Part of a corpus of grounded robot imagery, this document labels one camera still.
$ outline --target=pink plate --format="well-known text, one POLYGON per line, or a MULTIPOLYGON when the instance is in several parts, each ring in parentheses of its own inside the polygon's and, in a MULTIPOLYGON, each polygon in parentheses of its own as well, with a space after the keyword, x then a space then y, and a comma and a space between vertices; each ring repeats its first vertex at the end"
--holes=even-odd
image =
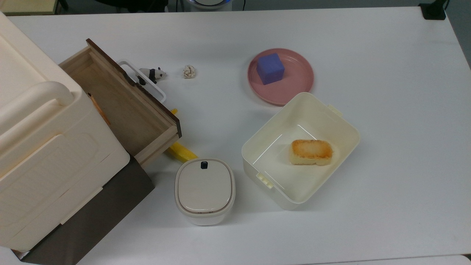
POLYGON ((314 72, 309 62, 288 49, 269 49, 259 53, 250 62, 247 70, 247 79, 252 90, 264 101, 284 106, 294 96, 301 92, 309 92, 314 83, 314 72), (262 83, 257 73, 257 61, 260 57, 277 53, 284 66, 283 79, 267 85, 262 83))

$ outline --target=purple cube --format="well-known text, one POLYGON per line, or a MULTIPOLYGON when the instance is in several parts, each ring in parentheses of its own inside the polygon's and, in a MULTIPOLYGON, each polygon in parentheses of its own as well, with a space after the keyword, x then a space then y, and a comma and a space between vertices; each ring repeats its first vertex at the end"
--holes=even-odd
POLYGON ((284 66, 278 54, 272 53, 260 57, 257 62, 257 73, 264 85, 280 81, 283 78, 284 66))

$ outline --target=storage box handle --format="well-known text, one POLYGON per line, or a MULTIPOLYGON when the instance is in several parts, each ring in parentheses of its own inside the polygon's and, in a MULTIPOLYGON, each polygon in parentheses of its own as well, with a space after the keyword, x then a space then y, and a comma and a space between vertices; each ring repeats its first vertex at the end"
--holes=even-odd
POLYGON ((262 173, 258 173, 257 174, 257 178, 263 183, 265 184, 269 189, 272 189, 273 188, 273 183, 271 181, 268 180, 267 177, 265 177, 262 173))
POLYGON ((21 93, 0 109, 0 135, 53 99, 61 106, 68 106, 73 102, 73 95, 66 86, 55 81, 38 83, 21 93))

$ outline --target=wooden box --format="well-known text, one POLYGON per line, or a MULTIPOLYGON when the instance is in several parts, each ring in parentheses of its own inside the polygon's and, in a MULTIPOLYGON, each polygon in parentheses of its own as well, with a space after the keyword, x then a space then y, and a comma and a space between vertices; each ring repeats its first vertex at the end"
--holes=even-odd
POLYGON ((59 66, 92 95, 123 147, 146 166, 181 137, 179 120, 94 42, 59 66))

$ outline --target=white plastic container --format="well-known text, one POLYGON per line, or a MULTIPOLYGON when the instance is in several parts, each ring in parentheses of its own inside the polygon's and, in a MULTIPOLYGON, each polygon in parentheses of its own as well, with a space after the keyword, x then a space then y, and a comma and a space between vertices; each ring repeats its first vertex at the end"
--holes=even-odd
POLYGON ((359 142, 360 134, 340 112, 310 93, 300 93, 244 144, 244 171, 281 208, 292 210, 327 181, 359 142), (331 163, 292 165, 288 151, 296 139, 328 141, 331 163))
POLYGON ((175 203, 196 225, 220 223, 236 198, 236 183, 229 166, 214 158, 184 163, 175 179, 175 203))
POLYGON ((130 160, 81 87, 0 13, 0 246, 28 251, 130 160))

